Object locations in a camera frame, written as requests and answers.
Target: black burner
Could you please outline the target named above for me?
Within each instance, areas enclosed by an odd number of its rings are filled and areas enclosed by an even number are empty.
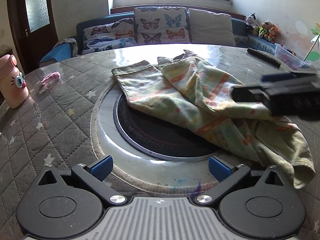
[[[159,159],[201,157],[220,149],[185,128],[132,109],[124,95],[116,100],[113,119],[128,143]]]

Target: towel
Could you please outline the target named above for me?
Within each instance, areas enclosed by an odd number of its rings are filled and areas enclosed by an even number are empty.
[[[159,57],[158,65],[142,61],[112,70],[130,107],[264,167],[276,165],[296,189],[313,179],[312,156],[297,125],[271,117],[262,103],[235,103],[231,90],[243,85],[235,77],[191,51],[174,60]]]
[[[62,39],[62,40],[57,42],[57,44],[54,46],[54,48],[59,46],[59,45],[61,45],[61,44],[64,44],[64,43],[71,43],[71,46],[72,46],[72,57],[75,57],[78,54],[77,41],[74,38]]]

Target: blue gripper pad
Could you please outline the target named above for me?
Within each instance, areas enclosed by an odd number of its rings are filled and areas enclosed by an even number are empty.
[[[210,157],[209,171],[219,181],[223,181],[233,173],[233,166],[227,165],[218,157]]]
[[[292,75],[292,73],[281,73],[281,74],[262,76],[260,81],[261,82],[277,82],[277,81],[284,81],[292,78],[295,78],[294,75]]]
[[[89,173],[96,177],[98,180],[103,181],[113,170],[113,159],[112,157],[105,156],[95,163],[88,166]]]

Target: metal screw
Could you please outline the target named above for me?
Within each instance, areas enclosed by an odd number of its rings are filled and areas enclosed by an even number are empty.
[[[114,196],[110,197],[110,201],[111,201],[112,203],[117,203],[117,204],[119,204],[119,203],[122,203],[122,202],[125,201],[125,197],[124,197],[124,196],[121,196],[121,195],[114,195]]]
[[[196,198],[196,200],[200,203],[209,203],[212,201],[212,197],[208,195],[200,195]]]

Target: wooden door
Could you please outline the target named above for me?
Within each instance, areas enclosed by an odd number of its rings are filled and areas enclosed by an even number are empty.
[[[51,0],[8,0],[8,13],[18,57],[23,58],[20,61],[27,74],[38,68],[58,41]]]

